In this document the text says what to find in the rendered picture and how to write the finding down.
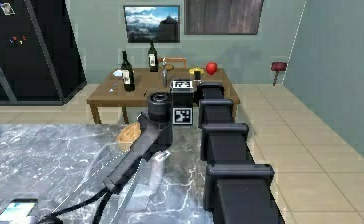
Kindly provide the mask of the dark framed wooden picture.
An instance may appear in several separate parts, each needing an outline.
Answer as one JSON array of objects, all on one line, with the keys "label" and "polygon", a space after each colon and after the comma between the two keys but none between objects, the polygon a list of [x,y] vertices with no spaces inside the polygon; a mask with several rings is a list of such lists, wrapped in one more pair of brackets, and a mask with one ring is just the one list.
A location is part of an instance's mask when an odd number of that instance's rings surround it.
[{"label": "dark framed wooden picture", "polygon": [[185,0],[186,35],[256,35],[264,0]]}]

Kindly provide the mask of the black fridge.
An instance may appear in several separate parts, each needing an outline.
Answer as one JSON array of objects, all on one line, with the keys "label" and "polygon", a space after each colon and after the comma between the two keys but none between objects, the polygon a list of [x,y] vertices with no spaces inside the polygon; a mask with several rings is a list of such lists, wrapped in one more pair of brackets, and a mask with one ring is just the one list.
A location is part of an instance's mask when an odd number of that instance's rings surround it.
[{"label": "black fridge", "polygon": [[87,84],[66,0],[0,0],[0,105],[64,105]]}]

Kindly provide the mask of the black phone pale screen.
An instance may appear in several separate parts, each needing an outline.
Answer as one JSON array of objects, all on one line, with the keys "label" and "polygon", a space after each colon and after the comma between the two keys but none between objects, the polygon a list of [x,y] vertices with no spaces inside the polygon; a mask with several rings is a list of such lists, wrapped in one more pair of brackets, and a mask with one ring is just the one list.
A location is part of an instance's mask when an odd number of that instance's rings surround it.
[{"label": "black phone pale screen", "polygon": [[35,198],[13,199],[0,213],[0,224],[37,224],[39,218],[31,215],[37,204]]}]

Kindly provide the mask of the pale paper on fridge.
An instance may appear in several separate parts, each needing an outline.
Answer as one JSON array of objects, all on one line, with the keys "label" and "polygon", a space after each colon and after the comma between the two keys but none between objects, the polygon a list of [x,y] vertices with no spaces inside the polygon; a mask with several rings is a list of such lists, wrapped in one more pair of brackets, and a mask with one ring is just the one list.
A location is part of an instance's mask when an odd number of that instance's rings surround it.
[{"label": "pale paper on fridge", "polygon": [[0,8],[6,16],[15,14],[14,9],[12,8],[10,3],[0,3]]}]

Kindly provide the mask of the brown wooden chair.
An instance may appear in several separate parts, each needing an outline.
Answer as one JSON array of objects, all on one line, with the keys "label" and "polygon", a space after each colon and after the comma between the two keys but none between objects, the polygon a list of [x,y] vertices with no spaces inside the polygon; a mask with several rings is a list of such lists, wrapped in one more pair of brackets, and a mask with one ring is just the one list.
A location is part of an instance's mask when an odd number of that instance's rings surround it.
[{"label": "brown wooden chair", "polygon": [[[175,57],[165,57],[166,58],[166,62],[167,64],[171,64],[174,66],[174,64],[181,64],[183,68],[187,67],[187,60],[185,58],[175,58]],[[160,63],[160,66],[162,67],[162,59],[163,58],[159,58],[158,62]]]}]

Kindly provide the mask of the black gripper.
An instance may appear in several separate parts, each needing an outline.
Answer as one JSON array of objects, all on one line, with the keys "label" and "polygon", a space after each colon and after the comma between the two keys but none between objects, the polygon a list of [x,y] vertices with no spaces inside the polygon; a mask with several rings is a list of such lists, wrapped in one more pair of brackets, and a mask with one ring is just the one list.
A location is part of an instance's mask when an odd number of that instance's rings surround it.
[{"label": "black gripper", "polygon": [[147,105],[147,112],[141,112],[137,117],[140,136],[103,181],[113,194],[120,193],[142,160],[149,161],[157,152],[167,150],[173,143],[171,95],[166,92],[153,93],[148,96]]}]

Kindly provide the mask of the brown pie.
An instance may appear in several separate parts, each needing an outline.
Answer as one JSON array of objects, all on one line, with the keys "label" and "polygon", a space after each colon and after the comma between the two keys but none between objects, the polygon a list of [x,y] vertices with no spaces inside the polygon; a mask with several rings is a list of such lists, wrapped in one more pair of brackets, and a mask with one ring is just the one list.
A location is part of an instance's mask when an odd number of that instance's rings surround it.
[{"label": "brown pie", "polygon": [[129,124],[117,136],[119,143],[133,143],[141,135],[140,123]]}]

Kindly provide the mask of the dark red mallet-shaped object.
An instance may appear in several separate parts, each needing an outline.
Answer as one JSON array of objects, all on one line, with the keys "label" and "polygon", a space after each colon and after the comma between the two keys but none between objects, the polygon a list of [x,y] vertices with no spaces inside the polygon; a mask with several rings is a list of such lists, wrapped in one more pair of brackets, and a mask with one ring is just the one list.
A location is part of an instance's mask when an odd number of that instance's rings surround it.
[{"label": "dark red mallet-shaped object", "polygon": [[271,65],[271,70],[275,72],[273,85],[277,84],[278,75],[280,72],[285,72],[287,69],[287,62],[273,62]]}]

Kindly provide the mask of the framed mountain landscape picture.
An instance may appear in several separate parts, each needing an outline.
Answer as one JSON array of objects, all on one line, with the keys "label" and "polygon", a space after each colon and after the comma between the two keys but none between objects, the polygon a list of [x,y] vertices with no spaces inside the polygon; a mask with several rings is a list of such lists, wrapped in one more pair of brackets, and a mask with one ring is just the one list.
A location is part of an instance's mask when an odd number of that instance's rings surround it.
[{"label": "framed mountain landscape picture", "polygon": [[129,43],[179,43],[178,5],[124,5]]}]

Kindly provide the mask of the dark wine bottle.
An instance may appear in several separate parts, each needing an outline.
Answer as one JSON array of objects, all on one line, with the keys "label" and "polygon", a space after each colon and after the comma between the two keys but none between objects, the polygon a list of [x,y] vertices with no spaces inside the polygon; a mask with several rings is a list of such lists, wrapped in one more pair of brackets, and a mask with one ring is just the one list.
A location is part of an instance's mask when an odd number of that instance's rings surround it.
[{"label": "dark wine bottle", "polygon": [[122,55],[123,55],[123,61],[121,64],[121,71],[122,71],[122,80],[124,84],[124,89],[127,92],[132,92],[135,90],[134,72],[132,69],[132,65],[128,61],[127,52],[123,51]]},{"label": "dark wine bottle", "polygon": [[157,72],[158,71],[157,51],[154,47],[153,42],[150,42],[150,48],[148,50],[148,58],[149,58],[150,71]]}]

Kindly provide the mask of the silver shaker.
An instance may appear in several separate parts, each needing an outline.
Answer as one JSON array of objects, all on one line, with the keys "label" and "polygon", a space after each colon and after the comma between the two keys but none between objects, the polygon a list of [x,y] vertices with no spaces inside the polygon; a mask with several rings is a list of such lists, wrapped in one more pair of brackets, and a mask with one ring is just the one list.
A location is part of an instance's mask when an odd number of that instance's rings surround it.
[{"label": "silver shaker", "polygon": [[167,75],[168,75],[168,70],[167,70],[167,62],[166,62],[166,58],[162,59],[162,75],[163,75],[163,86],[167,87]]}]

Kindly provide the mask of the brown wooden table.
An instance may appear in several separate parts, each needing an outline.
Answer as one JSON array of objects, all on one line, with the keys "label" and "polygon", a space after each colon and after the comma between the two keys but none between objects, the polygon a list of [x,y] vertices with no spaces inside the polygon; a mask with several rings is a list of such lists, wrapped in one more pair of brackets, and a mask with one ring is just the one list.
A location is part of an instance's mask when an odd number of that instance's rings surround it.
[{"label": "brown wooden table", "polygon": [[[147,68],[134,68],[135,90],[126,92],[123,81],[110,73],[105,81],[86,99],[96,124],[101,124],[99,107],[146,107],[147,96],[154,92],[168,92],[169,87],[163,86],[162,72],[150,72]],[[220,82],[226,98],[234,102],[233,117],[236,117],[240,99],[234,90],[224,69],[219,68],[214,75],[202,76],[203,82]]]}]

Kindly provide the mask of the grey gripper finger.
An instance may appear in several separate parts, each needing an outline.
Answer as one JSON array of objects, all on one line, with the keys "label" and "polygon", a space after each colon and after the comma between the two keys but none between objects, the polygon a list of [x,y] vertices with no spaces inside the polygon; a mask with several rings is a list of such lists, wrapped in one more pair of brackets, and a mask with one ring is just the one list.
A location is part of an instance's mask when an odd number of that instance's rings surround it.
[{"label": "grey gripper finger", "polygon": [[60,215],[78,210],[82,207],[92,204],[92,203],[98,201],[99,199],[102,199],[107,192],[110,192],[110,191],[107,188],[103,188],[98,193],[93,195],[91,198],[89,198],[83,202],[80,202],[71,207],[68,207],[68,208],[65,208],[65,209],[62,209],[59,211],[55,211],[53,213],[50,213],[49,215],[44,216],[42,219],[40,219],[37,222],[37,224],[64,224],[63,221],[61,219],[59,219]]},{"label": "grey gripper finger", "polygon": [[112,196],[112,193],[111,192],[107,192],[104,195],[104,197],[102,198],[100,204],[97,207],[96,213],[94,215],[93,224],[99,224],[100,223],[100,220],[102,218],[104,209],[105,209],[107,203],[109,202],[111,196]]}]

